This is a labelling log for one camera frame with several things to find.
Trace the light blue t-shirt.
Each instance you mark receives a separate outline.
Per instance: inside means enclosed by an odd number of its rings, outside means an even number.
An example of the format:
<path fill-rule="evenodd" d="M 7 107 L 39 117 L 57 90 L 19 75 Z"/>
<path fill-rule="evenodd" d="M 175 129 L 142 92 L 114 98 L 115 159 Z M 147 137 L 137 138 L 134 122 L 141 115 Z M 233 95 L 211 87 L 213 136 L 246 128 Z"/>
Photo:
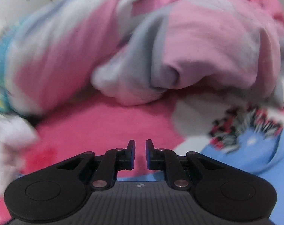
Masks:
<path fill-rule="evenodd" d="M 238 150 L 189 151 L 189 190 L 162 171 L 91 188 L 93 152 L 14 181 L 5 192 L 13 224 L 283 224 L 284 129 L 239 134 Z"/>

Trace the pink grey white duvet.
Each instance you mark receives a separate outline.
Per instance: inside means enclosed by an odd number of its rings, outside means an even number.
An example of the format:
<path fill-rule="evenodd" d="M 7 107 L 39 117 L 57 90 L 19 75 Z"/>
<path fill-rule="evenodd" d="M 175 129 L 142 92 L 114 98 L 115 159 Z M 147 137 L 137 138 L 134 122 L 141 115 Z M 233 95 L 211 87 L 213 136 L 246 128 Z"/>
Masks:
<path fill-rule="evenodd" d="M 25 18 L 35 32 L 26 116 L 89 84 L 127 106 L 202 81 L 284 107 L 278 0 L 54 0 Z"/>

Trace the pink floral fleece blanket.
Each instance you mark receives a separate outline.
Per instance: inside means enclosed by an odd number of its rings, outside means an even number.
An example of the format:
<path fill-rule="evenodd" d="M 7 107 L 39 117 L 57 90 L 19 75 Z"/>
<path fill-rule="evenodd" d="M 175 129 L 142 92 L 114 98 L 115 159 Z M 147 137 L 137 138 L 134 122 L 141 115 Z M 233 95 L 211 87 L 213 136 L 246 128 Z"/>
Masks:
<path fill-rule="evenodd" d="M 206 147 L 238 150 L 236 137 L 245 130 L 275 128 L 284 129 L 283 112 L 231 94 L 173 94 L 135 107 L 96 94 L 39 123 L 40 140 L 22 154 L 24 166 L 14 181 L 85 152 L 101 156 L 111 149 L 125 149 L 130 140 L 135 141 L 134 169 L 118 172 L 117 178 L 153 177 L 155 171 L 146 165 L 146 140 L 152 140 L 157 149 L 185 155 L 201 153 Z M 0 224 L 13 224 L 5 196 L 0 200 Z"/>

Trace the teal floral quilt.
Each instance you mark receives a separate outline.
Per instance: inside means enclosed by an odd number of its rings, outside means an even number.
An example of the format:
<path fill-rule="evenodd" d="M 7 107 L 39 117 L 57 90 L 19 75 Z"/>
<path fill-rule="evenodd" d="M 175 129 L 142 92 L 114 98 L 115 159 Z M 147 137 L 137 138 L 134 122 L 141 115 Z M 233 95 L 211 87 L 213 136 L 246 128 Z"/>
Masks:
<path fill-rule="evenodd" d="M 22 67 L 33 59 L 35 32 L 27 18 L 11 26 L 0 24 L 0 112 L 26 116 L 31 106 L 27 96 L 26 79 Z"/>

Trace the white crumpled sheet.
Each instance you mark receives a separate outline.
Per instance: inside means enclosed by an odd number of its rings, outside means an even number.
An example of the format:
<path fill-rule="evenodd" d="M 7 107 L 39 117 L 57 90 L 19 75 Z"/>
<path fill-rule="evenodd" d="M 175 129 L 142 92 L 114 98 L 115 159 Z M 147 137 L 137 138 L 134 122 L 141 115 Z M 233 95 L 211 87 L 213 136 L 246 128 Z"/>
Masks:
<path fill-rule="evenodd" d="M 37 140 L 37 131 L 28 121 L 0 113 L 0 199 L 24 166 L 21 152 Z"/>

